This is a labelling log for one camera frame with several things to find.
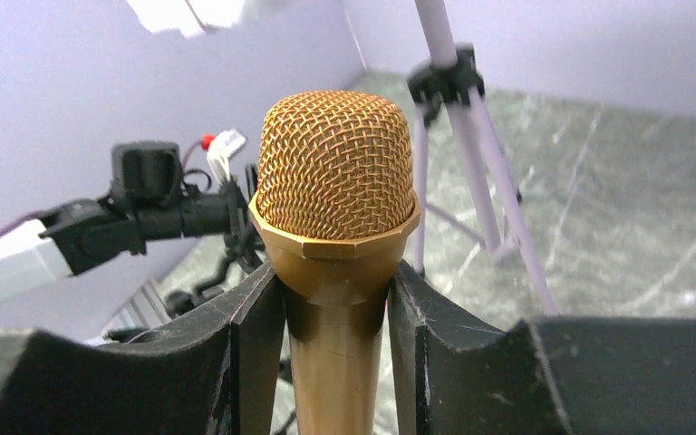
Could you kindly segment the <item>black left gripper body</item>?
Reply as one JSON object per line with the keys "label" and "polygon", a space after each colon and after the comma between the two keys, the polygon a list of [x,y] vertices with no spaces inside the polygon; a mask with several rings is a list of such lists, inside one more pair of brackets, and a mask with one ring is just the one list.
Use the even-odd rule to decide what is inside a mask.
{"label": "black left gripper body", "polygon": [[240,188],[230,181],[217,193],[202,193],[195,185],[166,205],[138,210],[138,230],[143,240],[166,240],[226,234],[231,230],[232,207],[242,207]]}

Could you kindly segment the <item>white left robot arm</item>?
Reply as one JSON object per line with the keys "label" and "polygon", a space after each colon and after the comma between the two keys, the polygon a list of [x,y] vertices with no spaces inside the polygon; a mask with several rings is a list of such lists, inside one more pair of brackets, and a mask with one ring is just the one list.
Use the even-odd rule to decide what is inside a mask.
{"label": "white left robot arm", "polygon": [[243,206],[229,161],[245,144],[208,135],[210,179],[219,191],[185,180],[179,145],[139,141],[111,150],[112,181],[102,198],[32,212],[0,231],[0,304],[37,287],[82,275],[121,253],[145,255],[152,241],[229,233]]}

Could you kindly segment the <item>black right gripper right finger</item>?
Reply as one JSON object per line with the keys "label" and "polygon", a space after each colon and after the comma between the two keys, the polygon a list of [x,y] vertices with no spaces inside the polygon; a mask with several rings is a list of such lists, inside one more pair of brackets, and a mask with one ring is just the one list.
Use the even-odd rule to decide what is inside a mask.
{"label": "black right gripper right finger", "polygon": [[696,434],[696,319],[481,321],[402,264],[388,301],[402,434]]}

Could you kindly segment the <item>gold microphone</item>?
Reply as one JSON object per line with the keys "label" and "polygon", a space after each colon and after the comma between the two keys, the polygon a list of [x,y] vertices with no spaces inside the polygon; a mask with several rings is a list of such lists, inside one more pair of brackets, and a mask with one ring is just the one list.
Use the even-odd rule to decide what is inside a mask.
{"label": "gold microphone", "polygon": [[421,206],[402,110],[311,91],[267,112],[248,209],[284,284],[298,431],[373,431],[390,283]]}

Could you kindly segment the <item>lilac perforated music stand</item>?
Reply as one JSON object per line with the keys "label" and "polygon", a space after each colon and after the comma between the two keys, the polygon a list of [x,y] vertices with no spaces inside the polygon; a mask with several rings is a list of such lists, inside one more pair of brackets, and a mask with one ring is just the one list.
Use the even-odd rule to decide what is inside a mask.
{"label": "lilac perforated music stand", "polygon": [[[443,2],[418,1],[415,6],[430,52],[430,59],[407,78],[415,106],[414,189],[421,206],[424,212],[432,212],[462,230],[488,253],[493,264],[518,251],[545,314],[556,315],[556,302],[520,206],[520,188],[486,107],[475,50],[455,43]],[[459,146],[479,232],[427,199],[430,128],[442,111]]]}

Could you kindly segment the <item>black microphone shock-mount stand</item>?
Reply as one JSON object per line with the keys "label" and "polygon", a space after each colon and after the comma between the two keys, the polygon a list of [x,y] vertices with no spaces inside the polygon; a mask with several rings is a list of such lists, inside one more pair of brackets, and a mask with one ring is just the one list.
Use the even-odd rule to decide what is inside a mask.
{"label": "black microphone shock-mount stand", "polygon": [[[249,198],[256,193],[258,186],[258,170],[256,164],[246,164],[245,166],[246,188]],[[223,181],[220,183],[221,193],[228,193],[231,188],[235,188],[236,198],[231,200],[231,207],[239,206],[239,209],[247,206],[246,202],[241,199],[239,187],[235,181]],[[167,313],[171,318],[179,317],[190,310],[203,305],[211,297],[206,296],[205,292],[213,287],[219,288],[220,285],[227,281],[228,271],[234,264],[240,266],[243,272],[251,274],[259,266],[262,265],[262,260],[257,254],[257,251],[262,252],[262,242],[256,241],[258,235],[253,235],[252,224],[248,223],[246,209],[243,217],[231,218],[230,231],[223,234],[225,250],[217,263],[217,270],[214,275],[209,278],[199,281],[190,287],[189,291],[175,289],[169,292],[165,298]],[[287,434],[289,429],[295,423],[296,413],[291,411],[287,420],[281,427],[272,434]]]}

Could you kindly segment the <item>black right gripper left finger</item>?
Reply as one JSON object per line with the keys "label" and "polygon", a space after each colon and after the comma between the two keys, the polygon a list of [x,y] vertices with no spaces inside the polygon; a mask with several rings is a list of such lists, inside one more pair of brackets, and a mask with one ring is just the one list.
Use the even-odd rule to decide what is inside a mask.
{"label": "black right gripper left finger", "polygon": [[0,332],[0,434],[267,434],[285,309],[270,265],[128,343]]}

